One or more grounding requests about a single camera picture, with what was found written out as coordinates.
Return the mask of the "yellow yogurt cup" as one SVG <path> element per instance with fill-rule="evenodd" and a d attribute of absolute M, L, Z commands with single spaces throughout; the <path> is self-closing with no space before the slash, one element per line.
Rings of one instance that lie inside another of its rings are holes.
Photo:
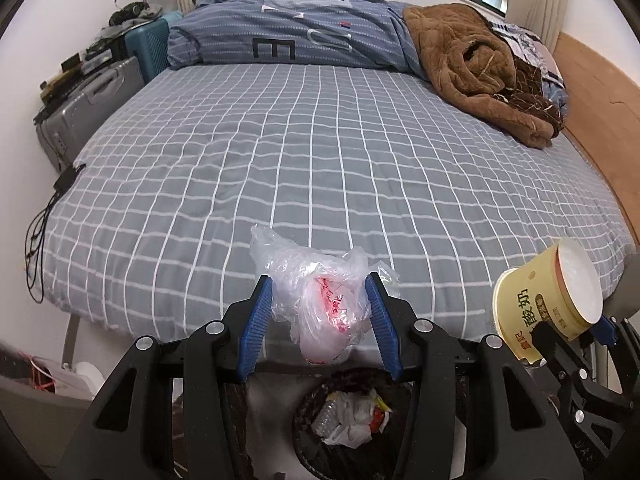
<path fill-rule="evenodd" d="M 506 270 L 492 293 L 497 334 L 514 356 L 533 365 L 542 355 L 533 330 L 549 322 L 573 341 L 600 321 L 603 296 L 599 275 L 577 240 L 561 238 L 533 259 Z"/>

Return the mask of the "white tissue paper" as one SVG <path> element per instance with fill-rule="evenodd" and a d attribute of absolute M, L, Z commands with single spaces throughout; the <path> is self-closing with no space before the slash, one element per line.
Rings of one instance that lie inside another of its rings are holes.
<path fill-rule="evenodd" d="M 329 446 L 341 445 L 354 450 L 360 445 L 372 440 L 369 424 L 373 409 L 378 406 L 378 393 L 371 389 L 367 394 L 356 392 L 334 392 L 328 400 L 337 399 L 340 402 L 338 417 L 340 426 L 328 438 L 322 439 Z"/>

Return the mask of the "clear plastic bag red print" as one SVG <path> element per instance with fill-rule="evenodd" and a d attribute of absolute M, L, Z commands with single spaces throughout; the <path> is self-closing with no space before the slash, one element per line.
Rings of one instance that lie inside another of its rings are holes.
<path fill-rule="evenodd" d="M 372 263 L 354 247 L 341 257 L 303 247 L 268 226 L 250 230 L 256 270 L 272 279 L 272 315 L 290 324 L 305 361 L 333 363 L 370 330 L 371 304 L 364 282 L 375 272 L 392 292 L 399 275 L 383 261 Z"/>

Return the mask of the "clear bubble wrap bag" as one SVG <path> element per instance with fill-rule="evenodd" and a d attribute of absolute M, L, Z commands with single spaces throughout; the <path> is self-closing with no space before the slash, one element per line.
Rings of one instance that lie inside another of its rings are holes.
<path fill-rule="evenodd" d="M 327 400 L 319 414 L 311 425 L 311 430 L 321 439 L 328 438 L 334 430 L 340 426 L 338 408 L 340 402 L 337 399 Z"/>

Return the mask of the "black lined trash bin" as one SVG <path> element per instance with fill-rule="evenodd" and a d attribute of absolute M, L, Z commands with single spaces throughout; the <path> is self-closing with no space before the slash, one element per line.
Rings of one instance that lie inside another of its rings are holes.
<path fill-rule="evenodd" d="M 412 385 L 385 370 L 341 370 L 303 397 L 293 416 L 296 457 L 319 479 L 390 479 Z"/>

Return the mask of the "grey checked bed mattress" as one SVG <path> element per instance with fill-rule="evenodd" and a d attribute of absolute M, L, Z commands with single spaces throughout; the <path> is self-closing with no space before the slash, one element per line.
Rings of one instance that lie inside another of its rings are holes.
<path fill-rule="evenodd" d="M 166 70 L 107 119 L 52 211 L 43 289 L 133 335 L 182 338 L 248 296 L 250 230 L 390 266 L 450 334 L 491 326 L 499 275 L 561 237 L 610 294 L 634 240 L 567 138 L 533 150 L 385 70 Z"/>

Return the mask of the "wooden headboard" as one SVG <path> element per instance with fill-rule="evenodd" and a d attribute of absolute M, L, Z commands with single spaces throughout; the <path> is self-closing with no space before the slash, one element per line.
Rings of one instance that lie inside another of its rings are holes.
<path fill-rule="evenodd" d="M 563 32 L 554 50 L 567 86 L 566 130 L 608 182 L 639 237 L 639 87 L 590 47 Z"/>

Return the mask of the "patterned pillow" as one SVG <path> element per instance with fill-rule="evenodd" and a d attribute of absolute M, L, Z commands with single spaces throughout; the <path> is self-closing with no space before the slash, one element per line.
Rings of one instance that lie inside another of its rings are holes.
<path fill-rule="evenodd" d="M 561 122 L 568 115 L 568 93 L 559 67 L 547 46 L 530 30 L 511 23 L 489 22 L 492 31 L 511 48 L 519 58 L 540 71 L 542 95 L 559 110 Z"/>

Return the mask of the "brown fleece blanket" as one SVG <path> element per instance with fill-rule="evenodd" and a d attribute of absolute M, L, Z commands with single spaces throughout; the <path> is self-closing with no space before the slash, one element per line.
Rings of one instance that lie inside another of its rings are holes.
<path fill-rule="evenodd" d="M 513 54 L 472 6 L 408 6 L 404 21 L 428 80 L 445 101 L 530 148 L 546 148 L 558 136 L 562 114 L 544 96 L 541 70 Z"/>

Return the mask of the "grey hard suitcase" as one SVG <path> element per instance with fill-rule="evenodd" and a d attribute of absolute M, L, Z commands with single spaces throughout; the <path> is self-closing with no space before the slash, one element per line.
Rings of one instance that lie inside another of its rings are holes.
<path fill-rule="evenodd" d="M 34 123 L 38 141 L 54 170 L 70 166 L 104 122 L 144 86 L 136 58 L 99 70 L 55 109 L 43 108 Z"/>

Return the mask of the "clutter on suitcases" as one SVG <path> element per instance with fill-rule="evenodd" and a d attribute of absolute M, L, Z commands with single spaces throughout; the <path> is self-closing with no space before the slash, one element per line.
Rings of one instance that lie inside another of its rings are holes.
<path fill-rule="evenodd" d="M 42 107 L 35 116 L 34 123 L 39 124 L 50 117 L 89 76 L 105 66 L 129 58 L 125 44 L 126 33 L 154 22 L 163 14 L 163 8 L 159 4 L 142 1 L 129 3 L 117 10 L 87 49 L 65 60 L 57 75 L 40 84 Z"/>

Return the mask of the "teal suitcase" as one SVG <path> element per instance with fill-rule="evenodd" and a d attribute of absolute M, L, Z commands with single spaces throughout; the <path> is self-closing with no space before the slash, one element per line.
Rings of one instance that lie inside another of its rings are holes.
<path fill-rule="evenodd" d="M 168 67 L 169 29 L 182 18 L 180 11 L 169 12 L 155 21 L 138 25 L 126 32 L 127 53 L 138 60 L 140 72 L 146 84 Z"/>

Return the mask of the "blue striped duvet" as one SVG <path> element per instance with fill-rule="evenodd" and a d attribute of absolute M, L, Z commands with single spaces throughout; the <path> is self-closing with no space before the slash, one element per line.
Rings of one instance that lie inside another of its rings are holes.
<path fill-rule="evenodd" d="M 169 66 L 286 63 L 424 76 L 402 18 L 387 0 L 198 0 L 170 26 Z"/>

